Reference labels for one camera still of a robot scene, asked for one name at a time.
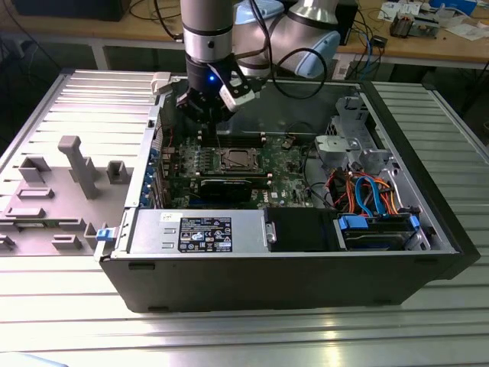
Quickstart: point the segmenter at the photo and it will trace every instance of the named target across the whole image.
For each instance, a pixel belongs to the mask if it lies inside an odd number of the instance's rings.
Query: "blue latch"
[[[150,203],[150,201],[147,199],[147,196],[146,195],[141,195],[139,197],[139,203],[143,206],[146,206]]]
[[[117,238],[118,227],[99,229],[96,234],[97,241],[112,242]]]
[[[144,175],[144,184],[149,185],[153,182],[153,175],[145,174]]]
[[[160,156],[160,152],[157,151],[155,148],[150,148],[150,159],[155,159]]]
[[[420,227],[419,219],[416,216],[410,216],[410,222],[414,229],[418,229]]]
[[[342,216],[339,220],[339,228],[344,229],[367,229],[367,219],[363,216]]]

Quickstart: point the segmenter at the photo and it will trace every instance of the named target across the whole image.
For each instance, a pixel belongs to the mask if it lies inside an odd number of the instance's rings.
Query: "motherboard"
[[[303,179],[303,145],[285,136],[185,138],[162,148],[151,207],[260,209],[313,206]]]

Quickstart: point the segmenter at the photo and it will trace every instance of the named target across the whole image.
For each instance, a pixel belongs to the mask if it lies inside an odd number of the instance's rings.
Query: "side panel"
[[[399,156],[402,157],[402,162],[407,166],[414,183],[418,186],[450,244],[463,254],[449,271],[438,276],[438,279],[451,279],[476,262],[481,256],[447,204],[440,189],[425,169],[403,130],[392,116],[391,111],[383,102],[381,94],[372,83],[363,83],[362,89],[368,96],[368,100],[380,119],[383,129],[392,141]]]
[[[401,304],[458,255],[106,260],[134,312]]]

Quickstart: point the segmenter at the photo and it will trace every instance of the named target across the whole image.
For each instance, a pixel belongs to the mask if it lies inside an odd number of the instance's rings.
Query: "power supply label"
[[[182,218],[180,252],[232,252],[231,218]]]

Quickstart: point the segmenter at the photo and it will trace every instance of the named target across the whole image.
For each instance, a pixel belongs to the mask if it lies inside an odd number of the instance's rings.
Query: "wooden workbench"
[[[178,0],[160,0],[164,5],[164,17],[180,12]],[[389,36],[387,21],[377,20],[382,0],[360,0],[362,13],[375,34],[388,39],[383,62],[414,63],[433,66],[481,68],[489,60],[489,38],[468,41],[462,37],[441,30],[436,39],[409,37],[407,39]],[[26,17],[9,7],[18,22],[39,41],[88,44],[92,47],[99,68],[108,68],[103,52],[104,46],[152,47],[183,49],[175,44],[155,22],[137,19],[127,13],[119,22],[87,19],[67,19],[50,17]],[[134,8],[134,13],[147,17],[145,2]],[[476,17],[488,17],[489,11],[480,8],[474,11]],[[170,30],[181,32],[181,18],[166,20]],[[9,18],[0,2],[0,32],[2,37],[26,39],[18,26]],[[356,34],[352,34],[346,46],[340,46],[337,58],[352,61],[364,52],[364,46]]]

